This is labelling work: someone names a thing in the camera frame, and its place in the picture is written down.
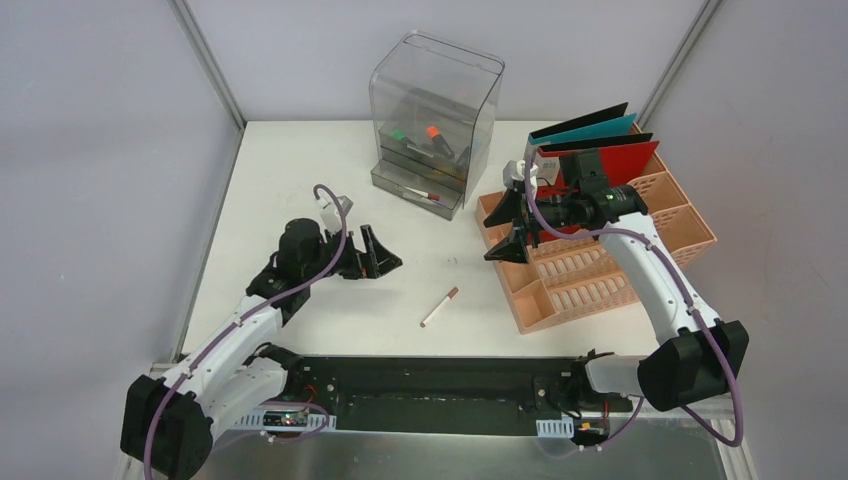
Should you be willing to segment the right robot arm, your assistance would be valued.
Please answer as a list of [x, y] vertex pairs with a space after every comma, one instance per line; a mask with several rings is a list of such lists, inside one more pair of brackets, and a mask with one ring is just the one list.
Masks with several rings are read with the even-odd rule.
[[595, 408], [607, 393], [645, 398], [654, 408], [687, 408], [725, 393], [741, 409], [737, 376], [749, 343], [738, 321], [726, 322], [698, 295], [661, 240], [645, 201], [628, 184], [614, 186], [595, 150], [561, 156], [566, 193], [539, 200], [537, 168], [510, 161], [505, 195], [484, 223], [507, 224], [488, 261], [523, 264], [541, 232], [562, 240], [593, 238], [612, 256], [653, 327], [658, 348], [647, 357], [603, 355], [584, 361], [567, 384], [569, 400]]

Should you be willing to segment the blue cap brown marker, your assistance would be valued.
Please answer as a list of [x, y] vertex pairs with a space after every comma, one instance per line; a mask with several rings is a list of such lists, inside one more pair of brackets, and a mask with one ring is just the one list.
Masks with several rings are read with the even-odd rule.
[[428, 324], [440, 313], [440, 311], [457, 295], [459, 288], [452, 287], [446, 295], [434, 306], [434, 308], [420, 321], [419, 326], [426, 328]]

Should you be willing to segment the clear drawer organizer box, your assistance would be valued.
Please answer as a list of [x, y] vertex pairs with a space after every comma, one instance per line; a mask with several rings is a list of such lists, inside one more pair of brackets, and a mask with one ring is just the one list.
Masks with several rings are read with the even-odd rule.
[[[465, 207], [489, 158], [504, 61], [496, 55], [413, 30], [375, 67], [369, 100], [378, 153], [374, 186], [451, 220]], [[435, 125], [455, 152], [439, 155], [426, 127]], [[432, 158], [391, 137], [400, 130]], [[406, 185], [436, 193], [440, 201], [403, 195]]]

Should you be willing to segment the peach plastic desk organizer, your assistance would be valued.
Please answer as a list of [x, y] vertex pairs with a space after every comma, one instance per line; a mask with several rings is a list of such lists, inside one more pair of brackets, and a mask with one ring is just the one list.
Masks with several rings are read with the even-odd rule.
[[[656, 150], [627, 182], [647, 203], [661, 240], [680, 268], [699, 258], [716, 237]], [[615, 260], [591, 238], [554, 239], [543, 233], [528, 264], [496, 262], [494, 269], [522, 334], [551, 328], [636, 302]]]

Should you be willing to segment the orange tip black highlighter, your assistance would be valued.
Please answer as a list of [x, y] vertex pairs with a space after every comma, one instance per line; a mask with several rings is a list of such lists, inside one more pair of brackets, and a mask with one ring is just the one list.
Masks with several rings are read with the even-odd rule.
[[435, 125], [429, 125], [426, 127], [426, 133], [433, 144], [435, 151], [445, 157], [446, 159], [452, 160], [455, 158], [456, 154], [453, 149], [450, 147], [446, 138], [442, 135], [441, 131]]

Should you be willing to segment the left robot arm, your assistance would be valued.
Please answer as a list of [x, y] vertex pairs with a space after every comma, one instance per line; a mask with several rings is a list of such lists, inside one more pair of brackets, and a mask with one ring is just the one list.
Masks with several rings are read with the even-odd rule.
[[402, 266], [368, 225], [363, 249], [342, 225], [330, 230], [308, 218], [288, 222], [277, 250], [249, 283], [225, 322], [200, 347], [157, 378], [139, 376], [129, 387], [121, 451], [146, 475], [194, 476], [216, 441], [262, 402], [297, 402], [305, 378], [299, 356], [268, 344], [309, 300], [315, 282], [334, 275], [378, 279]]

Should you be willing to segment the red notebook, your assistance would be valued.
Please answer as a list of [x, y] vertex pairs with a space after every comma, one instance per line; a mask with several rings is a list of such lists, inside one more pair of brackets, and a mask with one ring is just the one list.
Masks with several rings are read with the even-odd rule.
[[655, 153], [659, 141], [652, 137], [652, 133], [641, 133], [539, 146], [533, 158], [539, 167], [537, 198], [565, 192], [568, 181], [563, 179], [559, 157], [583, 150], [598, 150], [602, 168], [613, 186], [627, 183], [642, 173]]

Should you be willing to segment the green tip black highlighter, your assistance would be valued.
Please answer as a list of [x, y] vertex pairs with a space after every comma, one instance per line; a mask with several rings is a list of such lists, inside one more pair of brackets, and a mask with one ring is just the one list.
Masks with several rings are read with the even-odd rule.
[[427, 158], [432, 158], [433, 153], [418, 144], [412, 141], [405, 133], [400, 130], [393, 130], [391, 132], [391, 137], [402, 144], [406, 149], [411, 150], [419, 155], [423, 155]]

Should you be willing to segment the brown cap acrylic marker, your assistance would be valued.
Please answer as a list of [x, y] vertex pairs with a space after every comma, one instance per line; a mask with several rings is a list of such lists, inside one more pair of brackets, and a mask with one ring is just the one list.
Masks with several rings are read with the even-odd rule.
[[412, 187], [406, 186], [406, 185], [398, 185], [397, 188], [403, 195], [415, 195], [417, 197], [423, 198], [423, 199], [428, 200], [428, 201], [440, 201], [441, 200], [441, 197], [436, 193], [428, 192], [428, 191], [417, 189], [417, 188], [412, 188]]

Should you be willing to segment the teal notebook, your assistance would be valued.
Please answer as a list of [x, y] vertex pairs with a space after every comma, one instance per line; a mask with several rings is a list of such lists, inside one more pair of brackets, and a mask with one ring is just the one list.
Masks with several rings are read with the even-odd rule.
[[627, 134], [637, 117], [627, 114], [628, 103], [620, 103], [528, 134], [523, 160], [528, 161], [543, 145], [593, 140]]

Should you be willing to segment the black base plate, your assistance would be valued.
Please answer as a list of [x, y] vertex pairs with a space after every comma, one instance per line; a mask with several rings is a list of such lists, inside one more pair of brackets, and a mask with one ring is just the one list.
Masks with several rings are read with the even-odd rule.
[[534, 436], [545, 421], [600, 421], [632, 411], [597, 394], [572, 357], [307, 356], [272, 402], [312, 404], [335, 430]]

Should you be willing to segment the left circuit board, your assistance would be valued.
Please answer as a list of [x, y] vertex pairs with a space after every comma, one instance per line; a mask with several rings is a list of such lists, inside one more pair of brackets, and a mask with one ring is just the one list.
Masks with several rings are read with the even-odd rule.
[[304, 410], [268, 410], [263, 416], [263, 425], [274, 428], [302, 428], [308, 423], [309, 413]]

